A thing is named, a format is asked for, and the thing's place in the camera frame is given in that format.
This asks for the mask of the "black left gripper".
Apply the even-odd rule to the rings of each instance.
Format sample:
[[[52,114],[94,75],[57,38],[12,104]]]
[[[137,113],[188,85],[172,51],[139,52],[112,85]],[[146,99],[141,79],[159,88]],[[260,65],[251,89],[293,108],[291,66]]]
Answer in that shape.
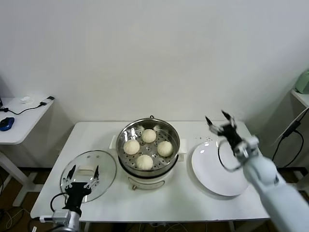
[[[99,167],[95,169],[92,179],[86,182],[73,182],[71,184],[72,177],[74,175],[76,165],[74,165],[66,175],[62,178],[62,183],[65,188],[65,192],[68,195],[65,209],[80,208],[83,198],[92,193],[91,188],[94,188],[99,183]]]

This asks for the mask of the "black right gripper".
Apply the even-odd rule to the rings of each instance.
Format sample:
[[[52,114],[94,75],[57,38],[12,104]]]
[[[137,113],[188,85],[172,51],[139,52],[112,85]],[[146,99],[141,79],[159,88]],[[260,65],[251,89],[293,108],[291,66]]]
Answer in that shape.
[[[222,125],[219,131],[218,127],[215,126],[207,116],[205,116],[209,130],[212,133],[217,133],[218,136],[223,136],[225,139],[227,139],[231,147],[236,147],[242,142],[242,138],[237,133],[235,119],[229,113],[223,110],[222,113],[230,124]]]

